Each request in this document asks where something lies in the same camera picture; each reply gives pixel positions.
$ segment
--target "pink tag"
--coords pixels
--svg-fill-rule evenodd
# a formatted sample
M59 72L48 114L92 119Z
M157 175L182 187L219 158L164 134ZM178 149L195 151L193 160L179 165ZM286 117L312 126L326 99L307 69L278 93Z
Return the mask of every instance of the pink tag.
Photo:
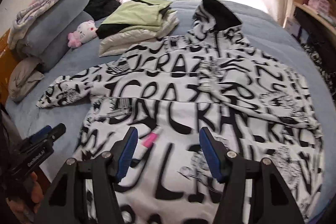
M154 132L149 133L149 135L142 141L142 145L144 147L150 148L152 144L155 142L157 139L158 135Z

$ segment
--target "floral blanket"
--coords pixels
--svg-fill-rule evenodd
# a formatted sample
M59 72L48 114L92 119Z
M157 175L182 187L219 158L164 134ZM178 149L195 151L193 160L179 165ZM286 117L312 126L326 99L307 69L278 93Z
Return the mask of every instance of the floral blanket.
M26 32L34 21L45 11L49 10L49 8L57 1L59 0L35 0L32 5L20 11L16 15L16 19L10 29L7 41L11 50L16 47L16 43L19 39L23 39L25 37Z

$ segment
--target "pink box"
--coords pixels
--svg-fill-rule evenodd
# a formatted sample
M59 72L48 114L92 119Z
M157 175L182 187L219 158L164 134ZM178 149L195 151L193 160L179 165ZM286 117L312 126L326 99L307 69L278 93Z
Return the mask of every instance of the pink box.
M330 3L327 0L309 0L308 6L313 8L317 13L329 14Z

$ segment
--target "blue-gray pillow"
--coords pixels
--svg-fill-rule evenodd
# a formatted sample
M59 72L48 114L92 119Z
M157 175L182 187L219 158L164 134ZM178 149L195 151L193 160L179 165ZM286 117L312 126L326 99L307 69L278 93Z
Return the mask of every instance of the blue-gray pillow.
M38 57L41 60L42 67L39 69L45 73L52 69L64 54L69 50L68 34L77 30L79 24L93 20L92 16L82 11L55 39L46 47Z
M59 0L38 17L16 46L19 53L38 57L76 16L89 0Z

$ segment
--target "green folded garment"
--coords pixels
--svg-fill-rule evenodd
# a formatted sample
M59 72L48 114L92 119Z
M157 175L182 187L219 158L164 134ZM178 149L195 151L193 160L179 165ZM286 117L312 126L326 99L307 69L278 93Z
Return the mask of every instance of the green folded garment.
M134 29L157 32L162 27L163 17L174 10L168 0L131 0L120 5L109 15L97 30L100 39Z

